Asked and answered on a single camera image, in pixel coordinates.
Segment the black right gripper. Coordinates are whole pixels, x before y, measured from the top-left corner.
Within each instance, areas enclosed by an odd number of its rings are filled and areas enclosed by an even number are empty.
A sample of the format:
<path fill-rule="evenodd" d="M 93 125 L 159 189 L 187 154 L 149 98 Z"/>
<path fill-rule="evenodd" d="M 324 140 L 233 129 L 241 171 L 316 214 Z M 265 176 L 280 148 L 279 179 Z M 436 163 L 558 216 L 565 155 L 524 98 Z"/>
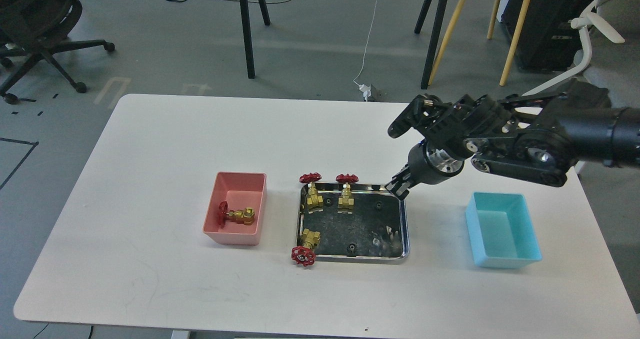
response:
<path fill-rule="evenodd" d="M 414 145 L 407 155 L 407 165 L 393 175 L 384 188 L 398 200 L 409 195 L 409 189 L 418 184 L 440 184 L 462 172 L 465 162 L 455 159 L 444 149 L 431 144 Z"/>

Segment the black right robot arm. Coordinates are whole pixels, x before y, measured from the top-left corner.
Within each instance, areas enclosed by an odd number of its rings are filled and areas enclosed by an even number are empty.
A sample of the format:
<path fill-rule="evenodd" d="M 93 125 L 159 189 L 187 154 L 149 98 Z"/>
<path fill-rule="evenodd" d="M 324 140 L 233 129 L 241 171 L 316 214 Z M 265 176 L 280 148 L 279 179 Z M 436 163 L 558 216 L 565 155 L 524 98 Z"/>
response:
<path fill-rule="evenodd" d="M 418 184 L 436 185 L 478 171 L 562 187 L 578 161 L 609 168 L 639 166 L 639 110 L 613 108 L 606 88 L 570 79 L 558 90 L 511 95 L 462 96 L 444 102 L 417 95 L 390 124 L 392 138 L 415 129 L 422 140 L 385 186 L 404 200 Z"/>

